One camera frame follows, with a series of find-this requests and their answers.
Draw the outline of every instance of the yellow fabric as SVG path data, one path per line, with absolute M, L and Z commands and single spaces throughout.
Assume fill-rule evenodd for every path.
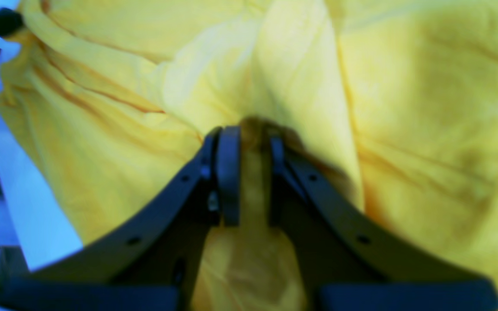
M 19 10 L 28 29 L 10 38 L 22 50 L 2 67 L 0 112 L 85 244 L 154 197 L 211 128 L 258 115 L 344 171 L 344 194 L 375 221 L 498 286 L 498 0 Z M 255 203 L 239 230 L 211 232 L 196 310 L 302 308 L 291 246 Z

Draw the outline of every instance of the yellow cloth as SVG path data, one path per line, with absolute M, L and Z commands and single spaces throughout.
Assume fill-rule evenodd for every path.
M 2 67 L 0 112 L 85 244 L 154 197 L 211 128 L 258 115 L 343 170 L 375 221 L 498 286 L 498 0 L 19 10 L 28 29 L 10 38 L 22 50 Z M 301 309 L 289 242 L 245 209 L 239 232 L 210 234 L 195 309 Z

